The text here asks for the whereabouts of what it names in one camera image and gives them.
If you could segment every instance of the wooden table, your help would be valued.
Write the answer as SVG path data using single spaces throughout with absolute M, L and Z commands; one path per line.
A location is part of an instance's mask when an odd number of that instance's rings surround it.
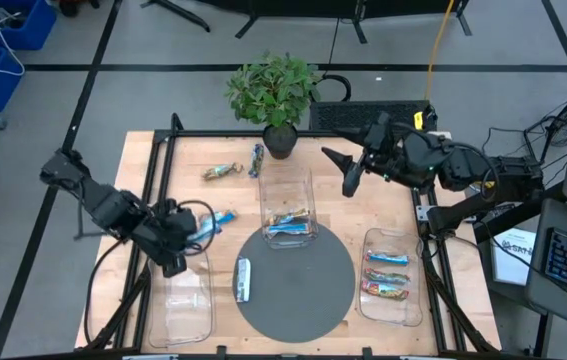
M 129 132 L 127 134 L 116 178 L 117 188 L 128 189 L 140 196 L 152 136 L 152 132 Z M 258 138 L 238 137 L 177 139 L 167 196 L 178 201 L 201 199 L 217 210 L 235 209 L 240 216 L 236 221 L 223 227 L 223 233 L 215 239 L 213 246 L 208 250 L 213 268 L 215 302 L 215 324 L 210 337 L 198 343 L 168 349 L 155 348 L 150 345 L 148 341 L 150 325 L 153 327 L 153 337 L 165 335 L 161 335 L 161 332 L 165 332 L 165 326 L 162 326 L 160 322 L 160 312 L 165 306 L 160 302 L 161 297 L 153 294 L 150 311 L 155 316 L 148 314 L 148 319 L 153 319 L 148 320 L 148 323 L 151 324 L 146 326 L 142 350 L 144 352 L 215 353 L 218 345 L 226 345 L 230 354 L 360 355 L 363 347 L 371 346 L 375 355 L 436 354 L 432 318 L 422 269 L 420 301 L 423 321 L 416 327 L 388 325 L 368 320 L 357 312 L 357 302 L 353 300 L 343 321 L 329 334 L 311 342 L 289 344 L 262 336 L 242 317 L 232 295 L 232 275 L 242 244 L 260 226 L 258 181 L 243 173 L 204 183 L 201 180 L 201 173 L 211 166 L 234 161 L 249 166 L 251 149 L 259 140 Z M 341 195 L 343 175 L 321 152 L 321 146 L 355 156 L 361 153 L 359 146 L 343 139 L 300 138 L 292 156 L 283 161 L 311 169 L 318 220 L 343 241 L 353 259 L 358 278 L 361 247 L 368 229 L 398 229 L 416 235 L 410 191 L 396 183 L 387 184 L 378 176 L 364 175 L 355 196 L 350 199 L 343 197 Z M 158 192 L 164 148 L 165 146 L 163 146 L 163 153 L 159 156 L 159 168 L 153 186 L 154 196 Z M 266 155 L 264 166 L 274 161 L 276 160 Z M 451 205 L 464 199 L 462 192 L 453 193 L 440 188 L 437 189 L 437 197 L 440 205 Z M 474 241 L 473 231 L 469 225 L 461 225 L 457 234 Z M 113 239 L 104 237 L 101 240 L 99 256 L 113 243 Z M 447 241 L 447 247 L 459 305 L 484 337 L 492 345 L 500 348 L 494 314 L 477 250 L 453 239 Z M 120 246 L 103 262 L 96 276 L 90 315 L 92 336 L 95 336 L 98 329 L 107 322 L 119 304 L 130 248 L 131 242 Z M 154 280 L 156 282 L 154 282 L 153 289 L 160 289 L 160 284 L 164 280 L 158 269 L 154 272 Z M 450 317 L 445 305 L 441 301 L 439 303 L 443 314 L 447 346 L 453 349 Z M 130 312 L 126 345 L 131 344 L 136 316 L 135 308 Z M 82 331 L 79 331 L 77 346 L 84 343 Z

